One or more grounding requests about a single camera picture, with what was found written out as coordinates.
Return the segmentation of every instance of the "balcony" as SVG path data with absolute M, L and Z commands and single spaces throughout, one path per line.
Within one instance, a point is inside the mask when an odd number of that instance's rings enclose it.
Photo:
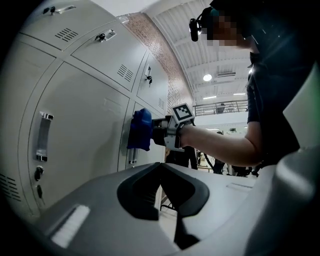
M 247 112 L 247 100 L 221 101 L 211 104 L 195 105 L 195 116 L 219 115 L 225 113 Z

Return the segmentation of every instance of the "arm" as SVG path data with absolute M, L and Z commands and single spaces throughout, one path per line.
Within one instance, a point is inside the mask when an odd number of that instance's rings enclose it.
M 244 138 L 221 136 L 191 125 L 184 126 L 180 134 L 183 146 L 191 146 L 231 165 L 254 166 L 262 161 L 262 135 L 257 121 L 248 123 Z

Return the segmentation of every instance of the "person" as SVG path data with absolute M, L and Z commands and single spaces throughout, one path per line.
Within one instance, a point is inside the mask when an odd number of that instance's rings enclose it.
M 224 166 L 225 166 L 225 163 L 216 158 L 214 161 L 213 173 L 222 174 Z
M 191 168 L 198 170 L 195 149 L 190 146 L 183 147 L 184 152 L 170 150 L 165 159 L 167 164 L 176 164 L 183 167 L 189 167 L 189 160 Z
M 192 146 L 234 166 L 256 166 L 261 162 L 261 167 L 274 165 L 299 149 L 283 110 L 297 94 L 315 63 L 312 52 L 315 48 L 304 44 L 312 22 L 303 24 L 304 18 L 297 18 L 297 12 L 288 9 L 289 6 L 295 8 L 292 4 L 281 5 L 279 2 L 275 8 L 260 0 L 229 2 L 214 0 L 209 8 L 215 9 L 215 13 L 218 11 L 219 15 L 211 17 L 212 23 L 201 25 L 203 28 L 210 26 L 207 28 L 207 33 L 211 31 L 208 40 L 250 51 L 252 74 L 246 85 L 247 133 L 244 138 L 233 138 L 185 125 L 179 131 L 180 141 L 183 146 Z M 274 36 L 277 33 L 276 39 L 270 37 L 256 43 L 251 33 L 259 24 L 257 21 L 269 24 L 268 28 L 270 23 L 276 26 L 278 30 L 270 30 L 272 33 L 268 34 Z M 278 132 L 275 125 L 285 132 Z
M 233 113 L 235 112 L 235 106 L 233 104 L 231 104 L 228 108 L 227 108 L 229 113 Z
M 225 110 L 226 105 L 224 103 L 221 103 L 220 106 L 216 108 L 216 113 L 217 114 L 222 114 Z
M 201 165 L 201 152 L 199 151 L 198 152 L 198 166 L 200 166 Z

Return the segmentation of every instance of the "locker handle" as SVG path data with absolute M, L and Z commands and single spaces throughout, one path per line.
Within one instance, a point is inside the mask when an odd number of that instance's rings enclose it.
M 148 66 L 146 67 L 146 69 L 145 69 L 145 72 L 144 72 L 145 80 L 146 80 L 146 81 L 149 81 L 149 87 L 150 87 L 150 85 L 151 85 L 151 83 L 152 83 L 151 71 L 152 71 L 152 69 L 151 69 L 151 67 L 148 65 Z
M 136 164 L 138 161 L 139 148 L 131 148 L 129 152 L 129 164 Z
M 70 11 L 70 10 L 72 10 L 74 8 L 77 8 L 77 7 L 75 7 L 74 5 L 70 5 L 70 6 L 67 6 L 67 7 L 63 7 L 63 8 L 57 9 L 57 10 L 55 10 L 55 12 L 58 13 L 58 14 L 63 14 L 66 11 Z
M 40 162 L 48 161 L 48 137 L 49 129 L 54 116 L 45 112 L 39 112 L 41 116 L 37 145 L 35 149 L 35 158 Z

